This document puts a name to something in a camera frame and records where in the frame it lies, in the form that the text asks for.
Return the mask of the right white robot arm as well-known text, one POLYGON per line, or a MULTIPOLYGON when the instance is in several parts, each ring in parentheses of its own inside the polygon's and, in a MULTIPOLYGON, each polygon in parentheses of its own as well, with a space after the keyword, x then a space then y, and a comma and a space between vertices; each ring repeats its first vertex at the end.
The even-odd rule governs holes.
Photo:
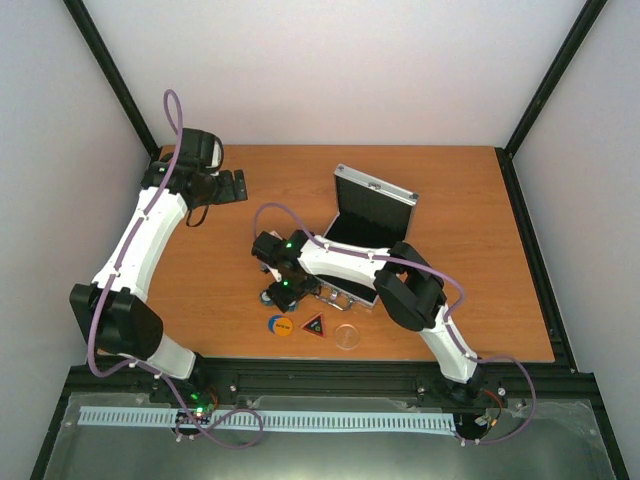
POLYGON ((444 377, 443 393, 463 405, 478 396, 479 358, 455 325, 455 307, 444 293, 444 283, 452 280, 436 272, 408 243, 356 247, 303 230, 288 239, 264 231, 254 239, 251 255, 274 277, 263 297, 283 312, 319 292, 322 276, 375 291, 391 320, 417 333, 429 347, 444 377))

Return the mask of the clear round dealer button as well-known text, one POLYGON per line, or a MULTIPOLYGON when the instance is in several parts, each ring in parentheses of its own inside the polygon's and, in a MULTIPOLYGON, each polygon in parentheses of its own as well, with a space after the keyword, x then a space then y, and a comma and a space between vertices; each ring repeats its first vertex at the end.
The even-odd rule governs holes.
POLYGON ((341 324, 334 331, 334 340, 338 348, 352 350, 360 342, 359 330, 351 324, 341 324))

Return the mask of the aluminium poker case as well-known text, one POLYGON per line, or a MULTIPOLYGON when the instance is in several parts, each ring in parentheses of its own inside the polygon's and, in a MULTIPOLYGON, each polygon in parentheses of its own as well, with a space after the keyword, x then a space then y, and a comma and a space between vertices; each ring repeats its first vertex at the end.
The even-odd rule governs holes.
POLYGON ((372 308, 374 269, 408 235, 418 195, 400 186, 340 164, 334 171, 338 213, 326 232, 301 249, 303 269, 350 303, 372 308))

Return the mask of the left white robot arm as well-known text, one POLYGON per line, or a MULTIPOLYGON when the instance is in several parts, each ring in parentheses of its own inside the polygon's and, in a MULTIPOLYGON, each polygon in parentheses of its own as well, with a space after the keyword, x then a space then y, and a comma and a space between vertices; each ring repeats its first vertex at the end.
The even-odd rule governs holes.
POLYGON ((75 285, 70 304, 88 347, 145 363, 174 378, 172 388, 186 402, 201 400, 208 378, 199 355, 171 339, 147 304, 154 271, 175 228, 197 208, 208 209, 247 197, 241 171, 221 168, 224 150, 164 157, 145 172, 129 224, 107 263, 90 284, 75 285))

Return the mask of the black aluminium frame rail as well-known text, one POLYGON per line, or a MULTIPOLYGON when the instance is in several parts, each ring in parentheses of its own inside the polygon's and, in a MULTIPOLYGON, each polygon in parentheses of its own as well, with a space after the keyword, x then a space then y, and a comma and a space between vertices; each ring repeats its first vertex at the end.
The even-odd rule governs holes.
POLYGON ((485 365, 479 379, 462 386, 445 379, 434 362, 205 358, 197 361, 194 379, 176 385, 190 405, 210 394, 230 405, 262 396, 367 397, 461 411, 488 405, 500 389, 505 403, 532 397, 600 400, 591 374, 556 364, 519 369, 511 362, 485 365))

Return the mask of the playing card deck box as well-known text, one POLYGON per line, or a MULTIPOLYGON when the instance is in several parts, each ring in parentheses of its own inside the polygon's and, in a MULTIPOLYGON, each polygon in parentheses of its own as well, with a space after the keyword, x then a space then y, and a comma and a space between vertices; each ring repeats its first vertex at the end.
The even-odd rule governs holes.
POLYGON ((275 268, 283 239, 274 233, 263 231, 256 239, 256 258, 261 262, 261 270, 267 273, 275 268))

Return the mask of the red black triangular button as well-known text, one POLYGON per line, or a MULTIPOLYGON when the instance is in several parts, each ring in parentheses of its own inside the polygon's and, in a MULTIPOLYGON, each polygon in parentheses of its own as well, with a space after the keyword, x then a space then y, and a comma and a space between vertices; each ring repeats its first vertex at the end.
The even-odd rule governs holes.
POLYGON ((300 328, 304 332, 324 338, 326 333, 324 314, 322 312, 316 313, 310 319, 304 322, 300 326, 300 328))

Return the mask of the orange blue round button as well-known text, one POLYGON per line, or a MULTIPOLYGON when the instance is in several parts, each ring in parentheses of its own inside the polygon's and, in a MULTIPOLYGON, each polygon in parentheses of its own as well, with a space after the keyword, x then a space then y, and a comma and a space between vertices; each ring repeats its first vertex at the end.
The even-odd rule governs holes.
POLYGON ((279 337, 287 337, 293 333, 294 324, 292 320, 283 315, 272 316, 267 323, 269 331, 279 337))

